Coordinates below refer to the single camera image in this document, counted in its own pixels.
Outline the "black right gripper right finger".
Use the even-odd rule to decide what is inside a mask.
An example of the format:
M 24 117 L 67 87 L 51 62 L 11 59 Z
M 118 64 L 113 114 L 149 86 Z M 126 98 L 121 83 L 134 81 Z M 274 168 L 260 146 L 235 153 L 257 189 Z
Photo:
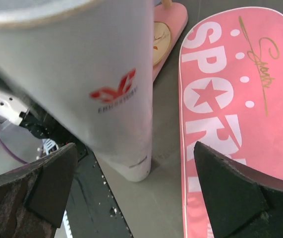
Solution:
M 283 238 L 283 180 L 201 142 L 195 166 L 216 238 Z

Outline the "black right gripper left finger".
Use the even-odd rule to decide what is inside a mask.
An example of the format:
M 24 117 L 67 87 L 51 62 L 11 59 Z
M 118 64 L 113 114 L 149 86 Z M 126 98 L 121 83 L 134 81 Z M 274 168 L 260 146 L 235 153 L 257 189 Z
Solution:
M 0 238 L 53 238 L 60 228 L 78 154 L 74 143 L 0 175 Z

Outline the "white shuttlecock tube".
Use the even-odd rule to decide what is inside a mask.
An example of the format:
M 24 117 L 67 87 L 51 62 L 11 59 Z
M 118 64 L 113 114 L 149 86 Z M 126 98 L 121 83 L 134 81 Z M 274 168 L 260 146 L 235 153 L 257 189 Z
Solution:
M 129 181 L 151 169 L 154 3 L 0 0 L 0 74 Z

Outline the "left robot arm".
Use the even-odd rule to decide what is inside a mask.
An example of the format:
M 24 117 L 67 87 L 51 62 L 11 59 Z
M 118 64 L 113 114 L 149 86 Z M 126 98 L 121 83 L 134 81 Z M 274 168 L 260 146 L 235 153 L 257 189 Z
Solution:
M 10 123 L 27 129 L 38 139 L 49 139 L 51 130 L 45 126 L 43 117 L 46 114 L 37 112 L 39 108 L 26 95 L 12 90 L 0 78 L 0 117 Z

